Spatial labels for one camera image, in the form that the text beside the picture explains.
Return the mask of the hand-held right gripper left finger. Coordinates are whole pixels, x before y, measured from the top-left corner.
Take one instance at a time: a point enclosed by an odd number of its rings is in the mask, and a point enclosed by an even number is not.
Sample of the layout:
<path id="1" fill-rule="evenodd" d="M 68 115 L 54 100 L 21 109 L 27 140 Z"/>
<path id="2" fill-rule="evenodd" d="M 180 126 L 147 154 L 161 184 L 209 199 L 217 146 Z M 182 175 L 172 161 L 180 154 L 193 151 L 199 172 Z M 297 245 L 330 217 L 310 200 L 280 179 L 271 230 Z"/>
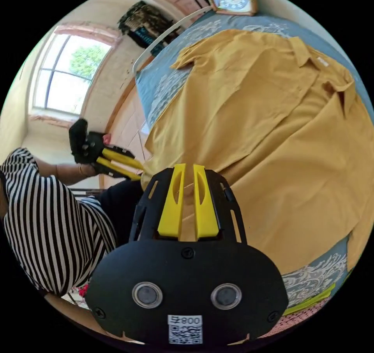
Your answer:
<path id="1" fill-rule="evenodd" d="M 180 238 L 186 164 L 173 168 L 157 232 L 163 238 Z"/>

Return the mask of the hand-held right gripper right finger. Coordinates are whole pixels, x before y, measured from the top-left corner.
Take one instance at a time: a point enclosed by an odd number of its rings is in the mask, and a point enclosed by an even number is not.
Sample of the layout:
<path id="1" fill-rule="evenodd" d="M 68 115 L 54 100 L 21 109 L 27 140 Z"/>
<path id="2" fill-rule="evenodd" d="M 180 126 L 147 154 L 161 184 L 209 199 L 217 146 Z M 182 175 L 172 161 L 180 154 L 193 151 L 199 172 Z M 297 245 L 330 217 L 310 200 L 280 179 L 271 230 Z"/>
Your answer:
<path id="1" fill-rule="evenodd" d="M 218 223 L 205 168 L 194 164 L 193 173 L 196 239 L 215 238 L 218 235 Z"/>

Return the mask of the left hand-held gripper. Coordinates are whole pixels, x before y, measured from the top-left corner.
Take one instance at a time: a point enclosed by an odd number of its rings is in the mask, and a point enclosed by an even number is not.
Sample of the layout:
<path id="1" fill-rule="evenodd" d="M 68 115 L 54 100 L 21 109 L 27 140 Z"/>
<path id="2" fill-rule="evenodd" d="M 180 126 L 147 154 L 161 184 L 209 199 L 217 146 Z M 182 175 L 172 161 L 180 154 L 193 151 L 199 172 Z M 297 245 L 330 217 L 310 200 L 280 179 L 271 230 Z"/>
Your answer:
<path id="1" fill-rule="evenodd" d="M 99 174 L 115 179 L 139 181 L 141 176 L 128 171 L 111 161 L 143 169 L 143 164 L 127 149 L 116 145 L 105 145 L 102 137 L 93 132 L 72 132 L 72 155 L 76 163 L 92 164 Z"/>

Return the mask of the person's left hand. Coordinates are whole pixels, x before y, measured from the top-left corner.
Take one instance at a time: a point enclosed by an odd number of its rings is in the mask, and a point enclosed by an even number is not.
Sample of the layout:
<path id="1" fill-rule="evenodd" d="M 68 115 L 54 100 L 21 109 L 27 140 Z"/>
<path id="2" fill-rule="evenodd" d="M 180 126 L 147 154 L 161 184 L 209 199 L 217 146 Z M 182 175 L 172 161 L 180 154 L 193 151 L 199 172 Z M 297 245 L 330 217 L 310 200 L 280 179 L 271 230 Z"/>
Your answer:
<path id="1" fill-rule="evenodd" d="M 100 173 L 92 164 L 81 164 L 78 165 L 79 177 L 81 180 L 96 177 Z"/>

